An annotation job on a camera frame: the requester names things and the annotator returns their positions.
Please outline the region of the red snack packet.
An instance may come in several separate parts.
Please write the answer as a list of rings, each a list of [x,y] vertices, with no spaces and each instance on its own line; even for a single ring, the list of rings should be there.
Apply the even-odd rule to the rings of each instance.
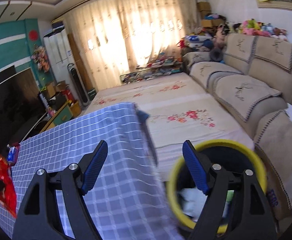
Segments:
[[[4,183],[4,189],[0,191],[0,203],[14,217],[17,217],[17,195],[15,193],[11,167],[7,160],[0,154],[0,181]]]

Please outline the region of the yellow-rimmed trash bin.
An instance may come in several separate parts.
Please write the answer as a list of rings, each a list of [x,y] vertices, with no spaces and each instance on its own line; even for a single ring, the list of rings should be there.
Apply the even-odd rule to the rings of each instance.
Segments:
[[[189,239],[275,238],[265,167],[255,152],[220,139],[196,146],[186,140],[182,154],[167,197]]]

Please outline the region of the blue tissue pack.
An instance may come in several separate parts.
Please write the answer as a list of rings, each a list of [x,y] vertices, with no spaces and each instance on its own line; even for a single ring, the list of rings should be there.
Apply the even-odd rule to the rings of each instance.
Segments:
[[[10,147],[8,156],[7,156],[7,161],[10,165],[14,165],[17,162],[17,157],[18,157],[18,148],[16,146]]]

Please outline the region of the large black television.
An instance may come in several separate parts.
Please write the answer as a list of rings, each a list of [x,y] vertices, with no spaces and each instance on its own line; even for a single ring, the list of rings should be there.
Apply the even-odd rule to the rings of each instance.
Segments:
[[[46,113],[31,68],[0,83],[0,153],[20,143]]]

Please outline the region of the TV cabinet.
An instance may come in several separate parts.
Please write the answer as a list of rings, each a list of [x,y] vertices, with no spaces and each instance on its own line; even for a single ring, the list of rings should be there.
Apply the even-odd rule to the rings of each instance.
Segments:
[[[79,101],[70,103],[67,101],[62,107],[49,117],[48,114],[44,114],[39,121],[37,121],[33,127],[26,133],[21,141],[24,141],[30,137],[33,137],[39,133],[47,131],[65,122],[68,122],[81,114],[81,106]]]

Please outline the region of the floral bed mat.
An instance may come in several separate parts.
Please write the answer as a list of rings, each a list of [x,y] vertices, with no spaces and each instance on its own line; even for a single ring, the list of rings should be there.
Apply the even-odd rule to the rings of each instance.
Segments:
[[[147,113],[163,181],[182,155],[182,143],[213,139],[239,142],[253,149],[252,139],[239,123],[197,82],[181,73],[101,90],[86,113],[122,102],[132,102]]]

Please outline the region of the black tower fan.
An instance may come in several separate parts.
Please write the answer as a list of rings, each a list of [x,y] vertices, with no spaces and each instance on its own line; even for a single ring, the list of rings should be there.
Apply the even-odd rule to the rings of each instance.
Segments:
[[[70,78],[73,82],[73,85],[75,87],[75,90],[77,92],[78,98],[81,101],[82,105],[83,106],[89,105],[89,103],[90,103],[89,96],[88,96],[87,91],[84,87],[83,81],[80,77],[80,74],[77,70],[77,67],[75,66],[74,63],[69,63],[67,65],[67,69],[68,69],[68,72],[70,74]]]

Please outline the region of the beige sofa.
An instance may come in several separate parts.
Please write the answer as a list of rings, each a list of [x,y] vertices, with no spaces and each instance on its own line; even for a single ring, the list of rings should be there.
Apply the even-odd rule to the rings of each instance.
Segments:
[[[230,34],[223,62],[198,55],[188,73],[253,139],[275,218],[292,216],[292,43]]]

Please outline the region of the plush toy pile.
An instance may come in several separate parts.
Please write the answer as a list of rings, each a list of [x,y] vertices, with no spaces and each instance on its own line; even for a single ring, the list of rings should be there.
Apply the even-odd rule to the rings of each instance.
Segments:
[[[272,37],[275,39],[287,41],[287,31],[274,27],[272,24],[258,22],[251,18],[242,23],[231,25],[224,22],[215,28],[214,36],[190,35],[180,40],[178,45],[181,47],[181,56],[192,52],[210,52],[218,48],[223,50],[231,34],[243,34],[249,36]]]

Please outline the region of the cream curtains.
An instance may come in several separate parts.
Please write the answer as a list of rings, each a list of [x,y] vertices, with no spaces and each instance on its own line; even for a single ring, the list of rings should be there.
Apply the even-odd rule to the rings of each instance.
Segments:
[[[196,0],[91,0],[63,22],[97,90],[159,55],[178,58],[177,43],[198,27]]]

